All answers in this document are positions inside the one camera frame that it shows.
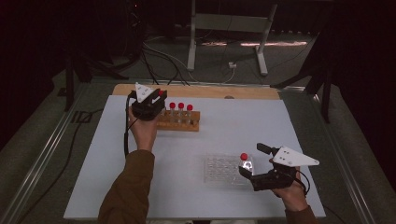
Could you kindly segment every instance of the clear plastic tray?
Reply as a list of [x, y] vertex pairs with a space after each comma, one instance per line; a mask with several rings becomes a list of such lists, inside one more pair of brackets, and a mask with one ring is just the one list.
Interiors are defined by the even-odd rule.
[[239, 174], [240, 162], [239, 155], [206, 155], [204, 182], [224, 188], [251, 188], [250, 182]]

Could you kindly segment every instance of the white tabletop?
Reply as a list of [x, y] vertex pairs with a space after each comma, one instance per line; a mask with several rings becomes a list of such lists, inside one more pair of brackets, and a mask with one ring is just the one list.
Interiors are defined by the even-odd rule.
[[[123, 132], [126, 96], [108, 97], [64, 218], [96, 219], [111, 184], [124, 166]], [[211, 185], [205, 179], [205, 159], [211, 155], [253, 156], [256, 174], [272, 169], [271, 158], [257, 143], [302, 152], [288, 111], [281, 100], [170, 98], [166, 103], [192, 104], [201, 111], [200, 132], [158, 131], [153, 153], [154, 177], [148, 219], [259, 219], [284, 217], [284, 205], [272, 191]], [[130, 133], [130, 149], [135, 149]], [[325, 217], [307, 167], [307, 195], [317, 217]]]

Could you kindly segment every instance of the red test tube cap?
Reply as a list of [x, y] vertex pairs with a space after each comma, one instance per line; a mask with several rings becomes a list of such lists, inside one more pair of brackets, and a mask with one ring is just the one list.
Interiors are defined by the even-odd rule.
[[241, 154], [241, 160], [242, 161], [246, 161], [248, 159], [248, 154], [246, 154], [245, 152]]

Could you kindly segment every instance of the jacket sleeve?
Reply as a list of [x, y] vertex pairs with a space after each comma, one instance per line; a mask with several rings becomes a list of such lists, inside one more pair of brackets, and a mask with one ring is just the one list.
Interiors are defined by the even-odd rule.
[[126, 157], [123, 171], [102, 202], [99, 223], [146, 223], [154, 159], [146, 150], [135, 150]]
[[288, 224], [318, 224], [310, 206], [299, 212], [285, 210]]

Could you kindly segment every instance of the metal frame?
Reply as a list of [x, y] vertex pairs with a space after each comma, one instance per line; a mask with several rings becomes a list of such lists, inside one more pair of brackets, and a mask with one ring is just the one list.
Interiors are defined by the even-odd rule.
[[211, 30], [226, 30], [226, 31], [241, 31], [262, 33], [262, 41], [256, 47], [257, 60], [260, 67], [260, 74], [262, 76], [268, 75], [267, 65], [263, 55], [265, 42], [270, 33], [271, 25], [274, 20], [277, 4], [271, 6], [270, 13], [267, 18], [264, 17], [245, 17], [245, 16], [231, 16], [231, 15], [217, 15], [217, 14], [201, 14], [195, 12], [195, 0], [191, 0], [191, 36], [190, 36], [190, 50], [189, 59], [187, 62], [187, 69], [192, 72], [195, 67], [195, 30], [196, 29], [211, 29]]

